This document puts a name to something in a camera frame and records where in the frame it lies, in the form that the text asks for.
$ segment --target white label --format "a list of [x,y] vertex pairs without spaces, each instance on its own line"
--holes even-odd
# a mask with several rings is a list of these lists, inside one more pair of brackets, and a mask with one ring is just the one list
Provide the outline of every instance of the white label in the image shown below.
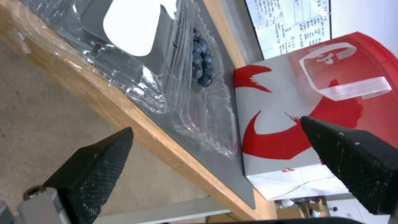
[[330,40],[329,0],[246,0],[264,59]]

